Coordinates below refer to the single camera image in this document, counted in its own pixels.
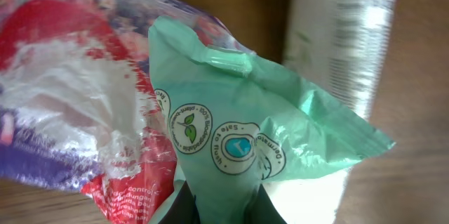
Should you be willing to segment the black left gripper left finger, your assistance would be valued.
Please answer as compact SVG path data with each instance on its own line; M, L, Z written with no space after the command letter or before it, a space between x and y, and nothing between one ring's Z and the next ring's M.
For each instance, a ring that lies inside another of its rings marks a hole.
M196 197L184 182L173 205L167 213L167 224L200 224Z

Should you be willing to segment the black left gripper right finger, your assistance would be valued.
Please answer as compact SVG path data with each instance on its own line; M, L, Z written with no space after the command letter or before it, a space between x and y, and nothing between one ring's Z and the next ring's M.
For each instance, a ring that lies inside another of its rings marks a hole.
M260 185L245 210L245 224L286 224Z

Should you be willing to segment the mint green wipes pack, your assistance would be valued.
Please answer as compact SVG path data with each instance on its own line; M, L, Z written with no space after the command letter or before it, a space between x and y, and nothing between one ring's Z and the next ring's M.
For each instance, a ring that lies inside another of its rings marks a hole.
M260 185L322 178L393 147L282 65L207 46L170 17L157 18L148 38L150 78L177 155L175 183L188 184L201 223L245 223Z

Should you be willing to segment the red purple pad pack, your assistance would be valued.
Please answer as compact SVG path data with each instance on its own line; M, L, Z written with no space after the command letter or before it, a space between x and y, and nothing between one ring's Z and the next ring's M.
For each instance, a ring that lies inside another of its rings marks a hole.
M85 194L113 223L150 221L176 167L149 79L162 15L205 45L243 49L178 0L1 0L3 178Z

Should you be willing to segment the white tube gold cap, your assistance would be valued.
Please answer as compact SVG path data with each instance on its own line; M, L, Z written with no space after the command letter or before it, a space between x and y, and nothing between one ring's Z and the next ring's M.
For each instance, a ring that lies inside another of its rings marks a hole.
M283 64L369 120L395 0L291 0ZM333 223L351 168L264 185L286 223Z

